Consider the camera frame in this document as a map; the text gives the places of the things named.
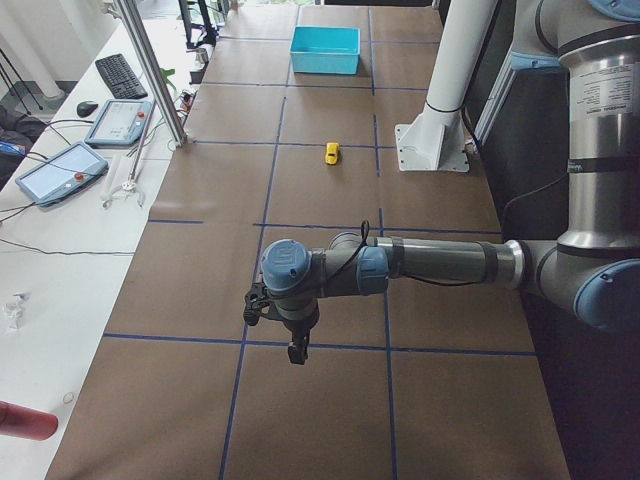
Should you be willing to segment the far teach pendant tablet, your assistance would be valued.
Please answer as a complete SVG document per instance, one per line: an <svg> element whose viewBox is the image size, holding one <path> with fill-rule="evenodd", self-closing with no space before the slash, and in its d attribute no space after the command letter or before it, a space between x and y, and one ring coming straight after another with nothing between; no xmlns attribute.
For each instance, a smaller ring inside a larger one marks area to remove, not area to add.
<svg viewBox="0 0 640 480"><path fill-rule="evenodd" d="M93 148L130 147L140 138L151 109L149 101L110 99L101 108L84 142Z"/></svg>

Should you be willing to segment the aluminium frame post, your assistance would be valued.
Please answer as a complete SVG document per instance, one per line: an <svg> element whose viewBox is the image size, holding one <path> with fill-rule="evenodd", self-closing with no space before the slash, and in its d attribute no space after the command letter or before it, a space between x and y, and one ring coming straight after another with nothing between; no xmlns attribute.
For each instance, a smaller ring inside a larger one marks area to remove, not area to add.
<svg viewBox="0 0 640 480"><path fill-rule="evenodd" d="M133 0L114 0L116 10L133 44L138 60L151 87L154 100L167 123L176 147L182 146L187 135L167 89L159 63L146 33L144 23Z"/></svg>

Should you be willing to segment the red cylinder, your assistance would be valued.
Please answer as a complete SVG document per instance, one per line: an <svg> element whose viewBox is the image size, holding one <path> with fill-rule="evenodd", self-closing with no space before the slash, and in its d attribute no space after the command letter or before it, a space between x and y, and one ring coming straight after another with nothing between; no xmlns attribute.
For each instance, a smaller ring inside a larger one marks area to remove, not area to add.
<svg viewBox="0 0 640 480"><path fill-rule="evenodd" d="M2 435L42 441L50 438L58 425L58 418L53 414L1 402Z"/></svg>

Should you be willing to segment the teal plastic bin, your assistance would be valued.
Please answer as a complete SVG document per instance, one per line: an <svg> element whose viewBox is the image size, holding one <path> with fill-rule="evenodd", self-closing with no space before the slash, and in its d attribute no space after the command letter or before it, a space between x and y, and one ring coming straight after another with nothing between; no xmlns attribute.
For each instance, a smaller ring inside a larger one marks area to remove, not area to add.
<svg viewBox="0 0 640 480"><path fill-rule="evenodd" d="M360 40L358 28L296 26L290 45L293 72L355 75Z"/></svg>

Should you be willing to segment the crumpled white paper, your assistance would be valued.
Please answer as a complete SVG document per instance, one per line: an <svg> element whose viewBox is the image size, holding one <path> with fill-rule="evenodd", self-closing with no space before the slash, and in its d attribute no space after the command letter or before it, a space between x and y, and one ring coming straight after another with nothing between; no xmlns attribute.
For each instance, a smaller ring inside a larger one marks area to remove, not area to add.
<svg viewBox="0 0 640 480"><path fill-rule="evenodd" d="M25 304L30 299L30 292L19 292L11 296L4 304L3 312L8 321L8 328L20 330L25 318Z"/></svg>

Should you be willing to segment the near teach pendant tablet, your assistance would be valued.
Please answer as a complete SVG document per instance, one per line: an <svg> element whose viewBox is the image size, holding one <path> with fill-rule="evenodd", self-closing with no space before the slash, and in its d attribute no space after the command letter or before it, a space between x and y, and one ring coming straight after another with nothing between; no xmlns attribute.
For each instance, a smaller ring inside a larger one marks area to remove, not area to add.
<svg viewBox="0 0 640 480"><path fill-rule="evenodd" d="M49 207L89 186L108 170L107 161L84 142L76 142L20 175L15 183L39 207Z"/></svg>

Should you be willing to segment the yellow beetle toy car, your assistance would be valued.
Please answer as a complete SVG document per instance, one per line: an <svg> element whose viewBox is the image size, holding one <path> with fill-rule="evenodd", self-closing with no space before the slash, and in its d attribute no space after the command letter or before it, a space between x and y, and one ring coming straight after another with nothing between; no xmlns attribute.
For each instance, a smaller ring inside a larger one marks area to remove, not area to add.
<svg viewBox="0 0 640 480"><path fill-rule="evenodd" d="M327 165L336 165L340 160L340 144L338 142L327 142L325 148L324 161Z"/></svg>

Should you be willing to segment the teach pendant tablet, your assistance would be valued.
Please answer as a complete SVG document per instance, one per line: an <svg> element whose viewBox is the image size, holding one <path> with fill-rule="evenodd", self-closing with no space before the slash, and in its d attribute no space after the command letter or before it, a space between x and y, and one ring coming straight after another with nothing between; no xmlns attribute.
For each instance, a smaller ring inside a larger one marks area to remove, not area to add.
<svg viewBox="0 0 640 480"><path fill-rule="evenodd" d="M107 161L84 142L76 142L20 175L15 183L39 207L49 207L89 186L108 170Z"/></svg>
<svg viewBox="0 0 640 480"><path fill-rule="evenodd" d="M140 138L151 109L149 101L110 99L101 108L84 142L93 148L130 147Z"/></svg>

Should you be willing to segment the black keyboard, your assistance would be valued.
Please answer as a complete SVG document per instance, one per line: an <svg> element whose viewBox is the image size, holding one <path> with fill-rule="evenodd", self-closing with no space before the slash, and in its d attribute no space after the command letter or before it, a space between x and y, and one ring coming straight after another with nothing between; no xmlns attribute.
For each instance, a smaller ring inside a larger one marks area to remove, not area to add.
<svg viewBox="0 0 640 480"><path fill-rule="evenodd" d="M115 99L142 99L148 96L122 54L98 59L94 64Z"/></svg>

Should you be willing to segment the black computer mouse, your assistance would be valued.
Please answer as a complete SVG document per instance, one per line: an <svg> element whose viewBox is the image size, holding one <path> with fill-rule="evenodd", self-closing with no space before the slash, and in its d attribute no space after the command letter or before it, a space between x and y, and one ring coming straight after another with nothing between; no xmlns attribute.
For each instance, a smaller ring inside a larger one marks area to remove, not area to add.
<svg viewBox="0 0 640 480"><path fill-rule="evenodd" d="M95 112L98 107L99 104L97 102L82 101L76 106L76 114L80 118L86 118Z"/></svg>

